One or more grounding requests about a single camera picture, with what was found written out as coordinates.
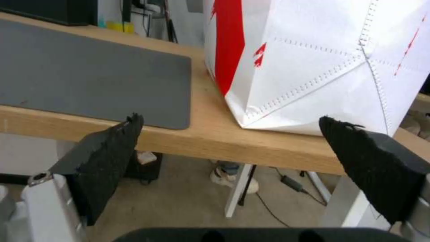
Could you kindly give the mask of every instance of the white sneaker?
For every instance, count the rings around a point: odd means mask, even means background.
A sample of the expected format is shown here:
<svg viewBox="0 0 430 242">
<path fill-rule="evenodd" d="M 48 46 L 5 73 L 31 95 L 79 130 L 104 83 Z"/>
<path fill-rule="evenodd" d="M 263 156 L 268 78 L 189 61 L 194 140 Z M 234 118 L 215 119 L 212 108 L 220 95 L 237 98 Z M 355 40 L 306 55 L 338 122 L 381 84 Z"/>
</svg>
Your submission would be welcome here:
<svg viewBox="0 0 430 242">
<path fill-rule="evenodd" d="M 225 173 L 220 167 L 216 167 L 211 173 L 211 181 L 218 185 L 233 187 L 236 181 L 236 175 L 229 175 Z M 256 193 L 258 191 L 258 181 L 254 178 L 249 183 L 247 194 Z"/>
</svg>

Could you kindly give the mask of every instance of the yellow object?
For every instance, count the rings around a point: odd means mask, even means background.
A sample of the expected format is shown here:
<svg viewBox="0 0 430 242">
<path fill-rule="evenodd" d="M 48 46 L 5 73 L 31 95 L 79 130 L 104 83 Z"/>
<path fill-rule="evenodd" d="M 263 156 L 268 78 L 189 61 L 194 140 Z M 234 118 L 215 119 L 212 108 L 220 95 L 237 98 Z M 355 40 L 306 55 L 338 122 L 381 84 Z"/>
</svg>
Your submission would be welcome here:
<svg viewBox="0 0 430 242">
<path fill-rule="evenodd" d="M 123 24 L 117 23 L 113 21 L 106 21 L 106 28 L 112 29 L 118 32 L 124 32 L 128 34 L 134 34 L 134 25 L 130 22 L 124 22 L 124 31 L 123 31 Z"/>
</svg>

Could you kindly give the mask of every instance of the white desk leg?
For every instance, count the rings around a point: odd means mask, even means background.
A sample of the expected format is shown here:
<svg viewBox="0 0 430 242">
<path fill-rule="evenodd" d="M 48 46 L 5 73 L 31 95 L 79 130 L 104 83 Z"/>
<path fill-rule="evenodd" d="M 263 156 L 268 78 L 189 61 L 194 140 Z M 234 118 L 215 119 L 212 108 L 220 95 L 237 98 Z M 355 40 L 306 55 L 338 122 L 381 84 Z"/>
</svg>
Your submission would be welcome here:
<svg viewBox="0 0 430 242">
<path fill-rule="evenodd" d="M 246 182 L 249 177 L 249 171 L 251 170 L 251 164 L 242 164 L 236 176 L 236 182 L 230 191 L 230 195 L 225 205 L 225 217 L 233 216 L 234 209 L 236 208 L 237 202 L 239 201 L 240 195 L 245 188 Z"/>
<path fill-rule="evenodd" d="M 73 141 L 57 140 L 57 157 L 58 157 L 58 159 L 61 159 L 75 145 L 76 145 L 76 142 L 73 142 Z"/>
<path fill-rule="evenodd" d="M 327 204 L 321 227 L 373 227 L 388 230 L 390 224 L 370 205 L 349 177 L 342 177 Z"/>
</svg>

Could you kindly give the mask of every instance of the black foam pad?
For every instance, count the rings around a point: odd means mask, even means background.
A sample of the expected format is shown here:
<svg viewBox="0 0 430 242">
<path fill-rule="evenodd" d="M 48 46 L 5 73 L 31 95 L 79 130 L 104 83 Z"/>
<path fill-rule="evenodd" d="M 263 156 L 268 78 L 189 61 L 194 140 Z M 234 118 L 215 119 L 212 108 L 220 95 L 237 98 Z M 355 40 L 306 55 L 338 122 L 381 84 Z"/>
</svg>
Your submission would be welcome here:
<svg viewBox="0 0 430 242">
<path fill-rule="evenodd" d="M 319 127 L 345 172 L 390 224 L 404 221 L 430 164 L 391 137 L 322 117 Z"/>
<path fill-rule="evenodd" d="M 80 216 L 93 225 L 124 176 L 143 118 L 127 121 L 85 136 L 50 171 L 66 177 Z"/>
</svg>

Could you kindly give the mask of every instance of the black box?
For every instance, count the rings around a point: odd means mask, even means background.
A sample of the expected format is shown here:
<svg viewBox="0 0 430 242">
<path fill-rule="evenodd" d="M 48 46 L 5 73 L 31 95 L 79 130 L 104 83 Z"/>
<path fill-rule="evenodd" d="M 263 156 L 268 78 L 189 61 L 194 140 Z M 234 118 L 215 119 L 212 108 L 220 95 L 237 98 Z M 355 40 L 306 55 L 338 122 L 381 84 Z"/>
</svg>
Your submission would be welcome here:
<svg viewBox="0 0 430 242">
<path fill-rule="evenodd" d="M 67 26 L 97 25 L 97 0 L 0 0 L 0 11 Z"/>
</svg>

